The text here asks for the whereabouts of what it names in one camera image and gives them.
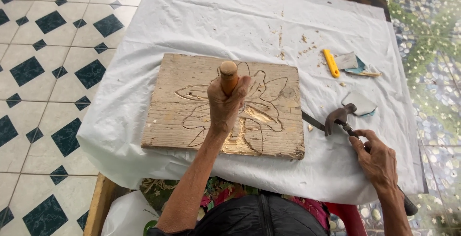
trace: wooden handle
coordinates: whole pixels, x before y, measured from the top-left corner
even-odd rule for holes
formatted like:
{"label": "wooden handle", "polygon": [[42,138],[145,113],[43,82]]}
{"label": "wooden handle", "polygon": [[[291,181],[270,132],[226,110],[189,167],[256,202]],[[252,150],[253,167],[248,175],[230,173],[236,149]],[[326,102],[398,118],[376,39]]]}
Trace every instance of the wooden handle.
{"label": "wooden handle", "polygon": [[219,68],[221,72],[221,86],[224,94],[230,97],[238,81],[237,65],[233,61],[224,61]]}

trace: hammer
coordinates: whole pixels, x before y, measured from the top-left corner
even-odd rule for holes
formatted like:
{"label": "hammer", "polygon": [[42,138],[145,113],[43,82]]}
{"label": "hammer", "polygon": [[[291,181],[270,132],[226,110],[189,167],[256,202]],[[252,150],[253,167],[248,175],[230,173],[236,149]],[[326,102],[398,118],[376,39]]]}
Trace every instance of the hammer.
{"label": "hammer", "polygon": [[[353,103],[348,103],[343,108],[338,108],[332,111],[327,117],[325,121],[325,136],[331,135],[333,123],[340,124],[343,127],[349,136],[354,136],[357,139],[360,139],[359,136],[354,132],[352,127],[347,123],[347,115],[355,112],[357,107]],[[365,151],[370,153],[371,149],[365,146]],[[400,192],[403,193],[405,196],[404,205],[405,205],[405,213],[407,216],[415,215],[418,212],[418,208],[414,205],[414,203],[406,196],[406,194],[397,186]]]}
{"label": "hammer", "polygon": [[238,81],[237,65],[233,61],[224,61],[221,63],[219,71],[221,73],[221,86],[224,94],[230,97]]}

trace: chisel handle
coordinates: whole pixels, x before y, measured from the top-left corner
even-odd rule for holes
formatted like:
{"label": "chisel handle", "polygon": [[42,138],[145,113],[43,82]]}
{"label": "chisel handle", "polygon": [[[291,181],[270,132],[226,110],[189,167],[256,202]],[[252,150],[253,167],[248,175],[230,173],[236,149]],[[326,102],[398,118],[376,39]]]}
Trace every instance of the chisel handle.
{"label": "chisel handle", "polygon": [[[349,134],[349,136],[354,136],[357,139],[360,139],[359,136],[354,132],[353,129],[347,130],[347,133]],[[365,146],[365,151],[370,153],[371,149]],[[400,186],[397,185],[397,187],[399,188],[400,192],[402,192],[402,194],[405,196],[405,199],[403,200],[403,204],[405,205],[406,216],[415,215],[419,211],[418,208],[414,205],[414,203],[410,200],[410,198],[406,196],[406,194],[402,191],[402,189],[400,189]]]}
{"label": "chisel handle", "polygon": [[224,61],[221,63],[219,71],[224,94],[230,97],[238,81],[237,65],[233,61]]}

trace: knife blade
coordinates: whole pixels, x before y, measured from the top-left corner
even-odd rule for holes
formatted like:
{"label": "knife blade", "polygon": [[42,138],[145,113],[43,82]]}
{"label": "knife blade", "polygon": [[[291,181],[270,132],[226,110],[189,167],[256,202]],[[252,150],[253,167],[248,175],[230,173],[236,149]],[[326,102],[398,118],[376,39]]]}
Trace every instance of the knife blade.
{"label": "knife blade", "polygon": [[303,115],[303,120],[310,123],[312,126],[316,127],[317,129],[325,132],[325,126],[320,123],[319,121],[315,120],[312,116],[306,114],[303,110],[301,110]]}

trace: elderly hand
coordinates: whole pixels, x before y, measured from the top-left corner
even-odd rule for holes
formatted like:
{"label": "elderly hand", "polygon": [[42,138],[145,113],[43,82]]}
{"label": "elderly hand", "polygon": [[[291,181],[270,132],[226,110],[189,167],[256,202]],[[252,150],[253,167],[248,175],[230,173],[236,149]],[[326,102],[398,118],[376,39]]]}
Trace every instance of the elderly hand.
{"label": "elderly hand", "polygon": [[350,136],[349,141],[359,156],[359,163],[376,189],[378,196],[397,188],[397,160],[395,150],[386,146],[371,130],[356,130],[358,136],[368,139],[365,145],[356,137]]}
{"label": "elderly hand", "polygon": [[213,80],[206,91],[210,103],[210,130],[228,134],[234,127],[238,110],[243,106],[243,101],[248,93],[251,77],[238,77],[230,97],[224,94],[221,87],[221,77]]}

